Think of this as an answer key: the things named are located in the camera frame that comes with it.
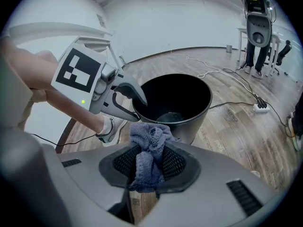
white cable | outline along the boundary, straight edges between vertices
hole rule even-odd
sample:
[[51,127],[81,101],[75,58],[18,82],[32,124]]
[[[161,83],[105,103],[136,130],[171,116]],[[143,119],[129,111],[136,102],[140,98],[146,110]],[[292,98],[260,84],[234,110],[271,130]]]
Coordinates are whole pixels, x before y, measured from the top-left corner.
[[250,91],[249,89],[247,89],[247,87],[246,87],[242,82],[240,82],[238,79],[236,79],[236,78],[233,77],[232,75],[229,75],[229,74],[226,74],[226,73],[222,72],[221,69],[217,69],[217,68],[215,68],[215,67],[208,66],[208,65],[205,63],[205,61],[201,61],[201,60],[198,60],[198,59],[195,59],[195,58],[190,58],[190,56],[187,55],[187,54],[175,54],[175,53],[172,52],[172,50],[170,51],[170,53],[173,54],[173,55],[186,55],[187,58],[190,59],[190,60],[200,61],[200,62],[204,63],[204,65],[205,65],[206,67],[215,69],[215,70],[210,70],[210,71],[208,71],[208,72],[206,72],[206,73],[204,73],[204,74],[199,74],[199,75],[197,75],[198,78],[200,78],[200,79],[203,79],[208,73],[211,73],[211,72],[219,72],[219,73],[224,74],[224,75],[226,75],[226,76],[228,76],[228,77],[231,77],[231,78],[233,78],[234,80],[236,80],[237,82],[241,83],[242,86],[244,86],[244,88],[245,88],[248,92],[252,93],[252,91]]

electrical cable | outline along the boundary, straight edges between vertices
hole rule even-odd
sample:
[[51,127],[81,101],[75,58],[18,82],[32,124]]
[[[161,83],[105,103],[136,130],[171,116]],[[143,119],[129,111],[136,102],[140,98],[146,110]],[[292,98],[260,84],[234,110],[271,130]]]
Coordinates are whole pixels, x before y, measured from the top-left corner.
[[222,103],[222,104],[218,104],[218,105],[215,105],[215,106],[212,106],[212,107],[209,107],[209,109],[212,109],[212,108],[217,108],[217,107],[220,107],[224,104],[246,104],[246,105],[250,105],[250,106],[253,106],[254,104],[248,104],[248,103],[245,103],[245,102],[238,102],[238,103],[235,103],[235,102],[225,102],[225,103]]
[[[288,129],[289,129],[289,131],[290,131],[290,128],[289,128],[288,124],[284,124],[284,123],[282,122],[282,120],[281,120],[279,114],[276,112],[276,110],[274,109],[274,107],[273,107],[270,103],[266,102],[266,101],[263,100],[261,97],[257,96],[255,93],[253,93],[252,88],[251,88],[251,86],[250,86],[250,83],[249,83],[247,80],[245,80],[240,74],[237,73],[237,71],[240,70],[240,69],[236,69],[235,71],[233,71],[233,70],[231,70],[231,69],[229,69],[229,68],[223,68],[222,70],[223,70],[224,72],[226,72],[226,73],[235,73],[235,74],[237,74],[238,76],[240,76],[240,77],[248,84],[250,90],[248,90],[248,89],[246,88],[246,86],[245,86],[242,82],[240,82],[239,80],[237,80],[235,77],[230,76],[230,75],[228,75],[228,74],[226,74],[226,73],[221,72],[221,69],[217,69],[217,68],[215,68],[215,67],[208,66],[208,65],[205,63],[205,61],[201,61],[201,60],[199,60],[199,59],[191,58],[191,57],[190,57],[189,55],[187,55],[187,54],[175,54],[175,53],[172,52],[172,50],[170,51],[170,53],[173,54],[173,55],[186,55],[187,58],[190,59],[190,60],[195,60],[195,61],[202,62],[202,63],[204,63],[204,65],[205,65],[206,67],[215,69],[215,70],[212,70],[212,71],[208,71],[208,72],[206,72],[206,73],[204,73],[204,74],[199,74],[199,75],[197,75],[197,77],[200,78],[200,79],[203,79],[208,73],[211,73],[211,72],[219,72],[219,73],[224,74],[224,75],[226,75],[226,76],[228,76],[228,77],[231,77],[231,78],[233,78],[234,80],[236,80],[236,81],[238,81],[239,83],[241,83],[241,84],[244,86],[244,88],[245,88],[248,92],[250,92],[250,93],[255,97],[255,99],[257,100],[257,103],[258,103],[258,99],[259,99],[259,100],[262,100],[263,102],[265,102],[266,104],[268,104],[269,106],[271,106],[271,108],[272,108],[272,109],[275,111],[275,113],[277,114],[277,116],[278,116],[278,118],[279,118],[281,124],[284,126],[284,128],[285,128],[285,134],[286,134],[288,137],[290,137],[290,138],[293,138],[293,137],[294,137],[294,136],[289,136],[289,135],[288,135],[288,133],[286,132],[286,128],[287,128],[287,127],[288,127]],[[225,104],[245,104],[245,105],[250,105],[250,106],[253,106],[253,105],[254,105],[254,104],[249,104],[249,103],[245,103],[245,102],[225,102],[225,103],[222,103],[222,104],[214,105],[214,106],[210,107],[209,109],[216,108],[216,107],[220,107],[220,106],[225,105]],[[35,136],[37,136],[37,137],[39,137],[39,138],[41,138],[41,139],[43,139],[43,140],[45,140],[45,141],[47,141],[47,142],[50,142],[50,143],[52,143],[52,144],[54,144],[54,145],[56,145],[56,146],[75,145],[75,144],[78,144],[79,142],[81,142],[82,140],[86,140],[86,139],[88,139],[88,138],[91,138],[91,137],[95,136],[95,134],[94,134],[94,135],[92,135],[92,136],[88,136],[88,137],[83,138],[83,139],[81,139],[81,140],[79,140],[79,141],[77,141],[77,142],[74,142],[74,143],[66,143],[66,144],[63,144],[63,145],[58,145],[58,144],[53,143],[53,142],[50,141],[50,140],[44,139],[43,137],[41,137],[41,136],[39,136],[39,135],[37,135],[37,134],[32,134],[32,135],[35,135]]]
[[226,75],[226,76],[228,76],[228,77],[231,77],[231,78],[233,78],[234,80],[236,80],[237,82],[241,83],[242,86],[244,86],[244,88],[245,88],[248,92],[252,93],[252,91],[248,90],[247,87],[246,87],[242,82],[240,82],[238,79],[236,79],[235,77],[233,77],[233,76],[231,76],[231,75],[228,75],[228,74],[222,72],[221,69],[217,69],[217,68],[215,68],[215,67],[208,66],[208,65],[205,63],[205,61],[201,61],[201,60],[199,60],[199,59],[191,58],[191,57],[190,57],[189,55],[187,55],[187,54],[175,54],[175,53],[172,52],[172,50],[170,51],[170,53],[173,54],[173,55],[186,55],[187,58],[190,59],[190,60],[202,62],[202,63],[204,63],[204,65],[205,65],[206,67],[215,69],[215,70],[210,70],[210,71],[208,71],[208,72],[206,72],[206,73],[204,73],[204,74],[199,74],[199,75],[197,75],[198,78],[200,78],[200,79],[203,79],[208,73],[211,73],[211,72],[219,72],[219,73],[224,74],[224,75]]
[[[272,106],[271,104],[269,104],[268,102],[266,102],[265,100],[263,100],[263,99],[262,99],[261,97],[259,97],[258,95],[256,95],[255,93],[253,93],[253,90],[252,90],[252,88],[251,88],[251,86],[250,86],[250,83],[249,83],[247,80],[245,80],[240,74],[238,74],[238,73],[236,72],[237,70],[240,70],[240,69],[237,69],[236,71],[233,71],[233,70],[231,70],[231,69],[229,69],[229,68],[223,68],[223,71],[226,72],[226,73],[235,73],[235,74],[237,74],[238,76],[240,76],[240,77],[248,84],[250,90],[247,89],[247,87],[246,87],[242,82],[240,82],[239,80],[237,80],[235,77],[233,77],[233,76],[231,76],[231,75],[228,75],[228,74],[226,74],[226,73],[224,73],[224,72],[221,72],[221,69],[218,69],[218,68],[215,68],[215,67],[208,66],[208,65],[205,63],[205,61],[201,61],[201,60],[199,60],[199,59],[191,58],[191,57],[190,57],[189,55],[187,55],[187,54],[175,54],[175,53],[172,52],[172,50],[170,51],[170,53],[173,54],[173,55],[186,55],[187,58],[190,59],[190,60],[200,61],[200,62],[202,62],[206,67],[215,69],[215,70],[212,70],[212,71],[208,71],[208,72],[206,72],[206,73],[204,73],[204,74],[199,74],[199,75],[197,75],[197,77],[200,78],[200,79],[203,79],[208,73],[211,73],[211,72],[219,72],[219,73],[221,73],[221,74],[224,74],[224,75],[226,75],[226,76],[229,76],[229,77],[233,78],[234,80],[238,81],[240,84],[242,84],[242,86],[243,86],[248,92],[250,92],[250,93],[254,96],[254,98],[257,100],[257,104],[258,104],[259,102],[264,102],[264,103],[268,104],[269,106],[271,106],[271,108],[272,108],[272,109],[275,111],[275,113],[277,114],[277,116],[278,116],[278,118],[279,118],[281,124],[284,126],[284,128],[285,128],[285,134],[287,135],[287,137],[290,137],[290,138],[293,138],[293,137],[294,137],[294,136],[289,136],[289,134],[286,132],[286,127],[288,127],[288,125],[287,125],[287,124],[284,124],[284,123],[282,122],[282,120],[281,120],[279,114],[276,112],[276,110],[273,108],[273,106]],[[214,105],[214,106],[210,107],[209,109],[212,109],[212,108],[215,108],[215,107],[220,107],[220,106],[225,105],[225,104],[246,104],[246,105],[251,105],[251,106],[253,106],[253,104],[249,104],[249,103],[245,103],[245,102],[236,102],[236,103],[235,103],[235,102],[226,102],[226,103]]]
[[[275,9],[275,21],[276,21],[276,7],[274,6]],[[275,21],[273,23],[275,23]]]
[[50,142],[50,143],[52,143],[52,144],[54,144],[54,145],[56,145],[56,146],[75,145],[75,144],[78,144],[78,143],[79,143],[80,141],[82,141],[82,140],[86,140],[86,139],[88,139],[88,138],[91,138],[91,137],[95,136],[95,134],[94,134],[94,135],[92,135],[92,136],[88,136],[88,137],[86,137],[86,138],[83,138],[83,139],[81,139],[81,140],[79,140],[79,141],[77,141],[77,142],[75,142],[75,143],[66,143],[66,144],[63,144],[63,145],[58,145],[58,144],[55,144],[55,143],[51,142],[50,140],[44,139],[43,137],[41,137],[41,136],[39,136],[39,135],[37,135],[37,134],[32,134],[32,135],[35,135],[35,136],[39,137],[40,139],[43,139],[43,140],[45,140],[45,141],[47,141],[47,142]]

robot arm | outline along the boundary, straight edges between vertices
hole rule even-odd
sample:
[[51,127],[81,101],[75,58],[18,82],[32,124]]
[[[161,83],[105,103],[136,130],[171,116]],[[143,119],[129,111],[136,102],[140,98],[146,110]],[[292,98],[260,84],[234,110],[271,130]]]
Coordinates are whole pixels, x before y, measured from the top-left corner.
[[267,16],[267,0],[242,0],[246,12],[247,36],[257,47],[268,45],[272,34],[272,22]]
[[116,92],[138,98],[147,105],[136,80],[121,68],[114,68],[106,57],[80,44],[72,44],[61,59],[52,86],[70,100],[94,114],[106,114],[136,122],[137,115],[116,102]]

power strip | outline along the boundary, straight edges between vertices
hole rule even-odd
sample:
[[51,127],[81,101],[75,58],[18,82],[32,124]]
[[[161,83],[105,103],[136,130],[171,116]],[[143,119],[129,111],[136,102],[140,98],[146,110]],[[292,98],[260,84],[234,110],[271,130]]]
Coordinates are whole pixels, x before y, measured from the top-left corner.
[[258,104],[254,104],[253,105],[253,107],[252,107],[252,109],[255,111],[255,113],[257,113],[257,114],[261,114],[261,113],[267,113],[267,112],[269,112],[269,110],[270,110],[270,108],[269,108],[269,106],[267,105],[266,106],[266,108],[259,108],[258,107]]

white wall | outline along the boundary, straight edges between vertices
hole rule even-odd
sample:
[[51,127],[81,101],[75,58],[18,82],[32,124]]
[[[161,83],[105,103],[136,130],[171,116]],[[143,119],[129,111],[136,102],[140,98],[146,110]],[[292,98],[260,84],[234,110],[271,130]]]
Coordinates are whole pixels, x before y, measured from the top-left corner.
[[103,10],[126,62],[185,47],[238,48],[241,11],[222,0],[113,0]]
[[[32,22],[67,22],[100,29],[96,14],[103,16],[103,11],[92,0],[24,0],[12,14],[9,26]],[[18,47],[32,53],[50,50],[59,59],[75,39],[76,36],[50,37],[20,44]],[[48,103],[34,104],[25,130],[57,143],[69,120],[70,117]]]

